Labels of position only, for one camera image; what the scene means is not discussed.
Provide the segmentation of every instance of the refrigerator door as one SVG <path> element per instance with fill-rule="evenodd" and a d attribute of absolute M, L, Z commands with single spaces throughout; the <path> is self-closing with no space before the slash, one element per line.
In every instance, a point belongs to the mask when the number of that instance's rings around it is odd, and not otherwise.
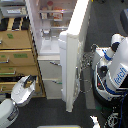
<path fill-rule="evenodd" d="M 59 36 L 60 64 L 62 66 L 62 97 L 66 110 L 72 112 L 73 103 L 80 92 L 80 73 L 91 0 L 78 0 L 68 30 Z"/>

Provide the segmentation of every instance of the wooden cabinet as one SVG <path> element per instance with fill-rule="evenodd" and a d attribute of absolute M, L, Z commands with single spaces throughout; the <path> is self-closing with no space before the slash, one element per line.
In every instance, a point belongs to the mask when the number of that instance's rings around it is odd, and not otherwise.
<path fill-rule="evenodd" d="M 0 31 L 0 93 L 11 93 L 18 78 L 34 75 L 37 76 L 34 97 L 45 97 L 30 30 L 12 31 L 12 21 L 14 19 L 10 18 L 6 31 Z"/>

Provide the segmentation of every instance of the robot body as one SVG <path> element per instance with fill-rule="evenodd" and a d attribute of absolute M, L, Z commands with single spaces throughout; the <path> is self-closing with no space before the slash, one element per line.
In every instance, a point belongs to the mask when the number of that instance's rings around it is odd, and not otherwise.
<path fill-rule="evenodd" d="M 113 35 L 111 47 L 96 49 L 92 64 L 94 88 L 105 101 L 120 98 L 128 88 L 127 49 L 128 38 L 119 34 Z"/>

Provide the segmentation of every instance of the drawer handle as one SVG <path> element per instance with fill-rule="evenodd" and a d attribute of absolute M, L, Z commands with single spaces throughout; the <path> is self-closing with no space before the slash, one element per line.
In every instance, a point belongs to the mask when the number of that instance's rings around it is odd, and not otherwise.
<path fill-rule="evenodd" d="M 14 72 L 7 72 L 7 73 L 0 73 L 0 75 L 15 75 L 16 71 Z"/>
<path fill-rule="evenodd" d="M 55 63 L 54 61 L 50 61 L 50 64 L 54 64 L 54 65 L 57 65 L 57 66 L 61 66 L 60 64 L 57 64 L 57 63 Z"/>
<path fill-rule="evenodd" d="M 0 92 L 11 92 L 12 90 L 6 90 L 4 91 L 3 88 L 6 88 L 5 86 L 2 86 L 1 89 L 0 89 Z"/>
<path fill-rule="evenodd" d="M 0 64 L 5 64 L 5 63 L 8 63 L 8 62 L 9 62 L 9 59 L 7 59 L 7 61 L 0 62 Z"/>

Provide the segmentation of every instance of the cabinet drawer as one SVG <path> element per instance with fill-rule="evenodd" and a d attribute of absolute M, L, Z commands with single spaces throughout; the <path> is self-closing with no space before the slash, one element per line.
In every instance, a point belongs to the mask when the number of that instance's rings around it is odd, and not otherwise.
<path fill-rule="evenodd" d="M 12 88 L 17 82 L 0 82 L 0 93 L 11 93 Z M 36 90 L 35 92 L 40 92 L 38 79 L 36 81 Z"/>
<path fill-rule="evenodd" d="M 52 80 L 43 80 L 47 99 L 61 99 L 62 98 L 62 84 L 52 82 Z"/>
<path fill-rule="evenodd" d="M 34 65 L 31 49 L 26 50 L 0 50 L 0 66 Z"/>
<path fill-rule="evenodd" d="M 2 31 L 0 32 L 0 49 L 31 48 L 28 31 Z"/>
<path fill-rule="evenodd" d="M 60 64 L 58 60 L 39 60 L 39 66 L 41 70 L 42 79 L 54 79 L 54 78 L 61 78 L 62 77 L 62 67 L 58 65 L 54 65 L 51 62 L 56 64 Z"/>
<path fill-rule="evenodd" d="M 20 67 L 0 67 L 0 77 L 38 75 L 36 65 Z"/>

